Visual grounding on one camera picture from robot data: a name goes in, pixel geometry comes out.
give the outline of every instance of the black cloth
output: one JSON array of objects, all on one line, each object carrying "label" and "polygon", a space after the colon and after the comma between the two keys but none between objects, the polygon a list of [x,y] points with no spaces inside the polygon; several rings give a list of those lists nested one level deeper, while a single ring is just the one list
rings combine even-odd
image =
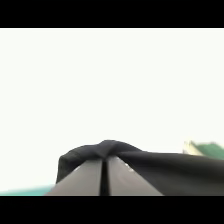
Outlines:
[{"label": "black cloth", "polygon": [[75,148],[59,158],[58,183],[88,159],[116,155],[167,196],[224,195],[224,161],[176,153],[151,153],[106,140]]}]

